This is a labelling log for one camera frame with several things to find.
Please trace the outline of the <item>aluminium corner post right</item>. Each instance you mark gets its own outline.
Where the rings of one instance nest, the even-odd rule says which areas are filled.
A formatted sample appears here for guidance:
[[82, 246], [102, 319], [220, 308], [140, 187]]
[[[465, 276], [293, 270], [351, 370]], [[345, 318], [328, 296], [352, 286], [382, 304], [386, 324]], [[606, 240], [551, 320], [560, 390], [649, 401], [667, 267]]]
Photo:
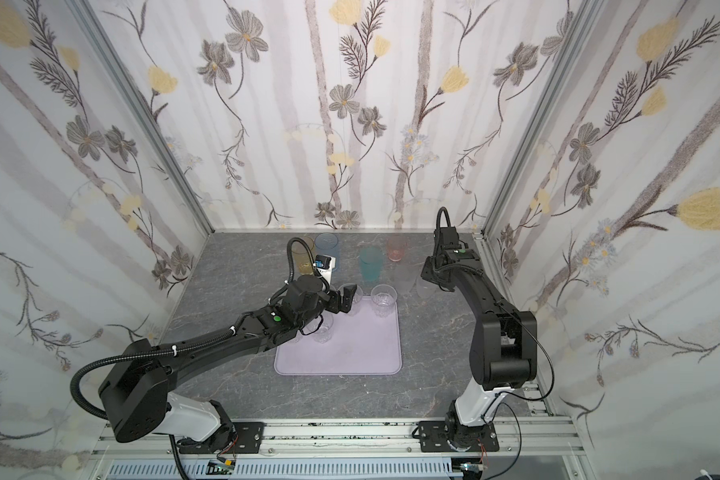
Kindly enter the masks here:
[[498, 184], [497, 194], [480, 230], [482, 237], [486, 237], [499, 223], [501, 212], [512, 195], [518, 178], [530, 157], [531, 150], [562, 95], [565, 83], [572, 73], [577, 58], [582, 52], [604, 5], [605, 1], [583, 1], [578, 13], [574, 16], [569, 33], [560, 47], [557, 60], [550, 70], [548, 79], [543, 84], [544, 88], [541, 90], [539, 98], [534, 103], [532, 115], [526, 123], [522, 136], [519, 138], [508, 167], [500, 177], [501, 182]]

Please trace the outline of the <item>frosted textured plastic cup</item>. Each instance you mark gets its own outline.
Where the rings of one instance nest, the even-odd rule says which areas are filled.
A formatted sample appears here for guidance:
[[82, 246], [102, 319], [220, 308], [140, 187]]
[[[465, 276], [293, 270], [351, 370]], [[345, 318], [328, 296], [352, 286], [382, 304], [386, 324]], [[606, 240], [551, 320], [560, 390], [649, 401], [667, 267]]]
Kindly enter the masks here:
[[399, 263], [393, 272], [393, 286], [399, 295], [409, 294], [416, 283], [418, 268], [415, 265]]

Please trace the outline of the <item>aluminium corner post left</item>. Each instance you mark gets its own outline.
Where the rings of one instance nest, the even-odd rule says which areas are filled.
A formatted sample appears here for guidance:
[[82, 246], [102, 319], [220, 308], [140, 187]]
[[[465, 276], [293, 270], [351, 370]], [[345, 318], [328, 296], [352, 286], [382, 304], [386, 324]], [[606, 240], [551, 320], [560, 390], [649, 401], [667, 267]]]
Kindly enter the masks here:
[[66, 0], [65, 4], [93, 49], [96, 57], [104, 65], [106, 73], [114, 83], [119, 96], [127, 106], [129, 112], [136, 120], [141, 132], [157, 153], [163, 168], [167, 171], [169, 179], [179, 191], [200, 231], [205, 236], [214, 233], [215, 229], [200, 202], [194, 195], [188, 180], [182, 173], [179, 162], [170, 151], [157, 122], [154, 120], [148, 102], [142, 97], [133, 76], [129, 73], [125, 64], [113, 48], [101, 23], [96, 18], [92, 6], [88, 1]]

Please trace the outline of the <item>teal textured plastic cup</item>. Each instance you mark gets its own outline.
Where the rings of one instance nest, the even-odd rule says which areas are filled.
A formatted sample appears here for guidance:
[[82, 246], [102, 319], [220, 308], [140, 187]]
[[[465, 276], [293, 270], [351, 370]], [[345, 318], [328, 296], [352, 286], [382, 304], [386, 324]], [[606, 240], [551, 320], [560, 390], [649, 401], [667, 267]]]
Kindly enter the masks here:
[[381, 277], [384, 264], [382, 250], [373, 245], [364, 246], [359, 253], [359, 267], [364, 282], [374, 283]]

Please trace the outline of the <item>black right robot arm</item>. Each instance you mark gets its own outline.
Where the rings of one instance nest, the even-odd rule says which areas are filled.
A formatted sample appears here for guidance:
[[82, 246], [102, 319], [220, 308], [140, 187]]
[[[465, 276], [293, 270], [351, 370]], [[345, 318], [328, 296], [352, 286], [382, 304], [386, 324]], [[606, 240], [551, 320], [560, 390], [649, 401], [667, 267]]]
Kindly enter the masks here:
[[435, 228], [433, 253], [425, 260], [421, 278], [459, 292], [475, 318], [469, 348], [471, 380], [445, 420], [449, 444], [464, 451], [486, 443], [499, 406], [536, 378], [537, 323], [532, 313], [518, 310], [500, 293], [477, 252], [454, 227]]

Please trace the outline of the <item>blue textured plastic cup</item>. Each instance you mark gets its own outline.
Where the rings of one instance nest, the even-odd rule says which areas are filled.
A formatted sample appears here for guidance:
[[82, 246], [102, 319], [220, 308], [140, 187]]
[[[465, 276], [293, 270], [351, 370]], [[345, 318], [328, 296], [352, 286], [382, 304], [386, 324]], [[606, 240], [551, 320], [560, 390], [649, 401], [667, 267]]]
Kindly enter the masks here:
[[340, 258], [340, 246], [338, 236], [334, 233], [324, 232], [317, 235], [314, 242], [317, 253], [332, 257], [333, 269], [337, 270], [339, 268]]

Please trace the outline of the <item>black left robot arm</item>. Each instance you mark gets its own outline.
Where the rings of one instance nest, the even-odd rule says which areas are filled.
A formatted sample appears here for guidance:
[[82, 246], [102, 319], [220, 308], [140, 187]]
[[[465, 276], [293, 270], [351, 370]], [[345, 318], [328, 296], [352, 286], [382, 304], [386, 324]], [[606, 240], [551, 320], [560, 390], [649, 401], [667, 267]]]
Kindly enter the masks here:
[[324, 313], [350, 312], [356, 292], [354, 284], [336, 290], [322, 277], [301, 276], [228, 327], [156, 346], [139, 340], [120, 355], [80, 368], [70, 381], [71, 397], [108, 421], [120, 443], [159, 434], [192, 453], [221, 451], [239, 436], [224, 408], [217, 401], [177, 395], [175, 389], [231, 360], [273, 350], [307, 327], [318, 330]]

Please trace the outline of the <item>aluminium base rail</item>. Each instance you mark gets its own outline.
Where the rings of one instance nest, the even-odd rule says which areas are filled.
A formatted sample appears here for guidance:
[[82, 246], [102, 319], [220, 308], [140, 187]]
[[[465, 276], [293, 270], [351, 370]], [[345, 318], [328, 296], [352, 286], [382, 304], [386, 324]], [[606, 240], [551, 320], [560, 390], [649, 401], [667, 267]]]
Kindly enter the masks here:
[[493, 451], [424, 452], [412, 436], [418, 419], [266, 420], [243, 426], [226, 453], [190, 454], [230, 466], [240, 459], [449, 459], [461, 479], [593, 479], [573, 422], [560, 416], [499, 415], [491, 425]]

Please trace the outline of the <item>yellow transparent plastic cup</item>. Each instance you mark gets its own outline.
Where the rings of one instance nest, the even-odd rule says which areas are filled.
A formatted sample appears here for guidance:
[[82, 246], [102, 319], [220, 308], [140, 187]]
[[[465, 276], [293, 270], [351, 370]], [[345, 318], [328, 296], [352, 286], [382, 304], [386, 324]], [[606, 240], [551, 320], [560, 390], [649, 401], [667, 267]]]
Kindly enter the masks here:
[[314, 241], [308, 236], [299, 236], [299, 241], [291, 244], [290, 251], [294, 266], [300, 275], [313, 274]]

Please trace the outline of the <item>clear glass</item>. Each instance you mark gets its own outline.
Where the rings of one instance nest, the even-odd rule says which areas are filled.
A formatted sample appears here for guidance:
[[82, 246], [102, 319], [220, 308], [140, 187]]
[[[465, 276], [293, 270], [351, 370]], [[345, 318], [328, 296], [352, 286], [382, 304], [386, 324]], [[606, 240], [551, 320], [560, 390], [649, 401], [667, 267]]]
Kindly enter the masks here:
[[321, 315], [318, 328], [312, 333], [311, 337], [315, 342], [325, 344], [330, 341], [334, 334], [334, 316], [324, 313]]
[[356, 286], [356, 290], [352, 299], [352, 306], [348, 312], [349, 316], [355, 316], [360, 312], [362, 308], [362, 301], [364, 299], [364, 291], [360, 285]]

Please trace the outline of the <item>lilac plastic tray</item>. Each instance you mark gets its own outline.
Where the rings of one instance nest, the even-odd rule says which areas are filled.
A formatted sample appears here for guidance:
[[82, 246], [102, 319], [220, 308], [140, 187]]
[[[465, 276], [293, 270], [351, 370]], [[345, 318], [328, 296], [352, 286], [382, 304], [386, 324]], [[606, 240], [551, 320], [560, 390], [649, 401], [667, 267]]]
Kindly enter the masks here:
[[398, 310], [377, 317], [369, 297], [355, 316], [334, 316], [334, 334], [325, 344], [298, 334], [276, 348], [274, 370], [281, 376], [391, 376], [402, 369]]

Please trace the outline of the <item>aluminium corner post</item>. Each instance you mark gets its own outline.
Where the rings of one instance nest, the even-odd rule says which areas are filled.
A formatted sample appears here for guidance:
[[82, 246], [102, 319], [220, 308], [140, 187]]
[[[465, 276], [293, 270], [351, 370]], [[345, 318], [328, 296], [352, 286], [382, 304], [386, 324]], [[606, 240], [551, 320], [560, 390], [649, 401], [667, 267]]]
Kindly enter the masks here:
[[93, 49], [96, 57], [104, 65], [106, 73], [114, 83], [119, 96], [127, 106], [129, 112], [136, 120], [141, 132], [157, 153], [163, 168], [167, 171], [169, 179], [179, 191], [200, 231], [205, 236], [214, 233], [215, 229], [200, 202], [194, 195], [188, 180], [182, 173], [179, 162], [170, 151], [157, 122], [154, 120], [148, 102], [142, 97], [133, 76], [129, 73], [125, 64], [113, 48], [101, 23], [96, 18], [92, 6], [88, 1], [66, 0], [65, 4]]
[[578, 13], [574, 16], [569, 33], [560, 47], [557, 60], [550, 70], [548, 79], [543, 84], [544, 88], [541, 90], [539, 98], [534, 103], [532, 115], [526, 123], [522, 136], [519, 138], [508, 167], [500, 177], [501, 182], [498, 184], [497, 194], [480, 230], [482, 237], [486, 237], [499, 223], [501, 212], [512, 195], [518, 178], [530, 157], [531, 150], [562, 95], [565, 83], [572, 73], [577, 58], [582, 52], [604, 5], [605, 1], [583, 1]]

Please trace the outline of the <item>pink plastic cup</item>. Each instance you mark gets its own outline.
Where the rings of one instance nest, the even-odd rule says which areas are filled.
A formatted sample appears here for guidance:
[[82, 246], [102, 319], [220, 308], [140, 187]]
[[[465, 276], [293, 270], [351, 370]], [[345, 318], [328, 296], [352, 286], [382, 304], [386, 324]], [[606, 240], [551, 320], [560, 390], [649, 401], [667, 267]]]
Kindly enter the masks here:
[[400, 262], [406, 253], [408, 241], [400, 235], [391, 236], [387, 241], [387, 257], [392, 262]]

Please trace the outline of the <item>clear glass tumbler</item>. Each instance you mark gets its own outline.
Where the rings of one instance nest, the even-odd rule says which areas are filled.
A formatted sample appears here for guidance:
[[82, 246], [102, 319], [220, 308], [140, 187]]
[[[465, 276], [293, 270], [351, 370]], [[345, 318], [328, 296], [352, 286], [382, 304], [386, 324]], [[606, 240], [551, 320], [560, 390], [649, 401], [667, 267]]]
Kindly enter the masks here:
[[371, 291], [371, 302], [377, 317], [387, 317], [395, 312], [397, 291], [391, 285], [376, 285]]

